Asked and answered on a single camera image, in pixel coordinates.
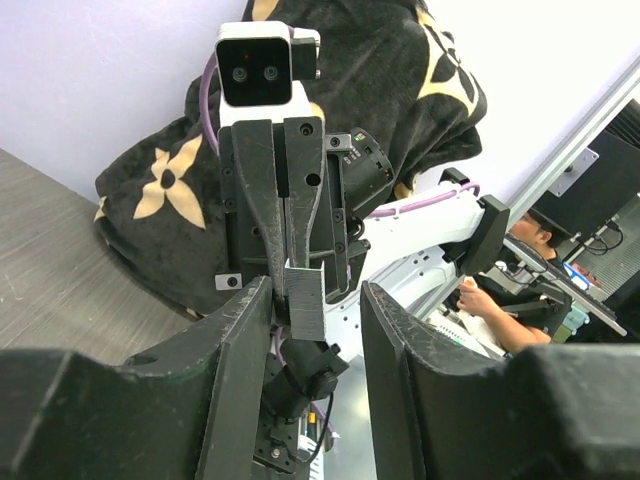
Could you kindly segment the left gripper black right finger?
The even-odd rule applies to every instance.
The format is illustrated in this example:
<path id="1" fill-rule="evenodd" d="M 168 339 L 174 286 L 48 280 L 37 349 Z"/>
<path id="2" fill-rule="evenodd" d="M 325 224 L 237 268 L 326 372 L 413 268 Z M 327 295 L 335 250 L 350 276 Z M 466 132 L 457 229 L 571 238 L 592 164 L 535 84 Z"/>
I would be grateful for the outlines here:
<path id="1" fill-rule="evenodd" d="M 639 350 L 529 347 L 482 356 L 361 288 L 372 439 L 381 479 L 635 479 Z"/>

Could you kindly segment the grey staple strip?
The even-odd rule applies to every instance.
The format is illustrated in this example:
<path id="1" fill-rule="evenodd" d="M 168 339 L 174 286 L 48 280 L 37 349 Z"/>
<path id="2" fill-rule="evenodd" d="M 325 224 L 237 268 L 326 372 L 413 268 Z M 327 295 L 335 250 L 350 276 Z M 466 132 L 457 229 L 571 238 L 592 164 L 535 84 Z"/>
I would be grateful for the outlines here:
<path id="1" fill-rule="evenodd" d="M 290 260 L 287 260 L 284 273 L 292 338 L 302 341 L 324 341 L 324 266 L 319 269 L 294 267 Z"/>

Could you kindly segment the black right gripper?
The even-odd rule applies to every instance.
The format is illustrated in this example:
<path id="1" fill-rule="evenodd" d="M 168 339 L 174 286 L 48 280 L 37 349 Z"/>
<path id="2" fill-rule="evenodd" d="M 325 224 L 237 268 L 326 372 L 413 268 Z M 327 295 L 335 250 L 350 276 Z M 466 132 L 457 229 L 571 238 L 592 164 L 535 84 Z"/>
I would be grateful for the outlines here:
<path id="1" fill-rule="evenodd" d="M 269 275 L 284 299 L 284 269 L 324 271 L 325 299 L 350 286 L 342 172 L 317 116 L 244 120 L 219 132 L 226 264 L 220 289 Z"/>

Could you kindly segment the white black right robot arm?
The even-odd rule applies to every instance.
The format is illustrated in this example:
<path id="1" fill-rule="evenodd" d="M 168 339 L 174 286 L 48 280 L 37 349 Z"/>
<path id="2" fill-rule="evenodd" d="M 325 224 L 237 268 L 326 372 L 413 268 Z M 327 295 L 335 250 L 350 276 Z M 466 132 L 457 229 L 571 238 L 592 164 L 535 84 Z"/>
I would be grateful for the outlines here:
<path id="1" fill-rule="evenodd" d="M 345 144 L 326 140 L 315 117 L 285 119 L 280 135 L 268 120 L 239 121 L 223 128 L 215 144 L 234 179 L 223 189 L 226 207 L 241 227 L 258 229 L 261 245 L 238 247 L 241 295 L 249 304 L 223 342 L 201 467 L 205 478 L 247 479 L 262 415 L 298 417 L 312 399 L 315 379 L 336 377 L 341 368 L 337 349 L 324 339 L 324 273 L 310 262 L 314 237 L 321 234 L 339 272 L 347 270 L 343 213 L 330 209 L 325 223 L 316 221 L 321 206 L 343 197 L 327 159 Z M 493 197 L 476 197 L 457 171 L 445 181 L 450 189 L 444 195 L 376 214 L 365 273 L 431 247 L 445 251 L 445 278 L 475 274 L 496 257 L 508 209 Z M 378 475 L 402 466 L 411 479 L 434 475 L 441 459 L 427 424 L 431 366 L 410 344 L 408 313 L 380 286 L 367 283 L 360 292 Z"/>

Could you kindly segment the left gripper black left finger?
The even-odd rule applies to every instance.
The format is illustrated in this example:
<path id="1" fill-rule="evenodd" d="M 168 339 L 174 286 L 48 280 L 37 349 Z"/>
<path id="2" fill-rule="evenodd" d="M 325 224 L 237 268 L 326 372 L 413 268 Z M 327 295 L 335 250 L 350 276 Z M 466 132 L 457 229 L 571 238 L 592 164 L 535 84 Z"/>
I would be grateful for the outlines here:
<path id="1" fill-rule="evenodd" d="M 110 366 L 61 349 L 1 354 L 5 479 L 247 479 L 272 283 Z"/>

